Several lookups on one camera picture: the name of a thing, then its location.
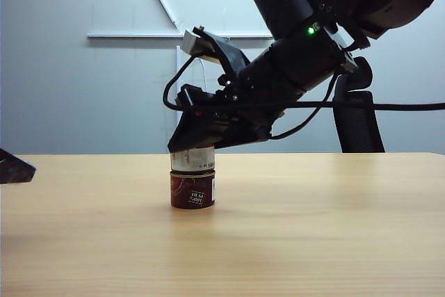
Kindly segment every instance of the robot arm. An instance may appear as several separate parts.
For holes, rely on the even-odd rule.
[[[166,99],[174,80],[166,87],[164,102],[184,111],[168,143],[171,152],[267,141],[287,102],[332,75],[361,72],[357,70],[363,62],[355,62],[351,51],[368,47],[368,37],[379,38],[411,22],[433,0],[254,1],[275,41],[252,62],[232,43],[203,28],[195,28],[195,35],[186,33],[183,50],[220,63],[225,74],[218,79],[222,89],[215,93],[182,86],[179,107]],[[338,25],[354,43],[345,44]]]

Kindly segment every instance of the black wire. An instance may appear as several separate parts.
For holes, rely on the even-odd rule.
[[[363,104],[354,102],[328,102],[328,101],[297,101],[297,102],[269,102],[266,104],[230,104],[213,106],[178,106],[168,101],[168,93],[173,84],[180,78],[186,68],[195,60],[204,54],[191,56],[181,67],[178,73],[167,83],[163,93],[163,103],[174,111],[225,111],[237,112],[242,109],[287,109],[287,108],[334,108],[348,107],[362,109]],[[445,110],[445,103],[436,104],[373,104],[376,111],[442,111]]]
[[[338,77],[339,77],[338,74],[332,76],[331,81],[329,82],[329,86],[327,87],[327,90],[326,90],[326,95],[323,98],[322,102],[326,102],[327,99],[329,99],[329,96],[331,95],[332,90],[334,89],[335,81],[337,81]],[[280,135],[270,136],[269,139],[272,139],[272,140],[283,139],[283,138],[289,137],[290,135],[293,135],[294,133],[300,131],[301,129],[306,127],[306,125],[309,122],[311,122],[311,120],[315,117],[315,115],[317,115],[317,113],[320,111],[321,108],[322,108],[321,106],[316,107],[314,109],[314,111],[311,113],[311,115],[309,115],[306,120],[304,120],[302,123],[300,123],[296,127],[292,128],[286,132],[283,132]]]

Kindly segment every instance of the light wood surface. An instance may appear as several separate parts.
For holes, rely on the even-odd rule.
[[[25,156],[2,296],[445,296],[445,156],[220,154],[170,207],[168,155]]]

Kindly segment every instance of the stacked cans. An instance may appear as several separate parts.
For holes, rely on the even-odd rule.
[[[201,209],[215,203],[215,147],[170,155],[170,201],[173,207]]]

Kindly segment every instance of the gray wall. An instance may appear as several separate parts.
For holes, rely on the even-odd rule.
[[[251,0],[169,0],[184,24],[217,31],[263,26]],[[174,40],[88,40],[91,31],[174,33],[158,0],[1,0],[2,146],[15,153],[166,152],[176,115],[161,103],[175,72]],[[445,0],[418,20],[372,41],[365,55],[374,70],[377,102],[438,102],[445,98]],[[199,17],[205,19],[195,22]],[[264,43],[241,41],[253,58]],[[188,79],[202,82],[194,64]],[[206,64],[207,84],[221,70]],[[327,83],[304,99],[320,99]],[[289,111],[278,133],[309,111]],[[379,112],[388,151],[445,153],[445,113]],[[331,110],[323,110],[286,140],[225,152],[338,152]]]

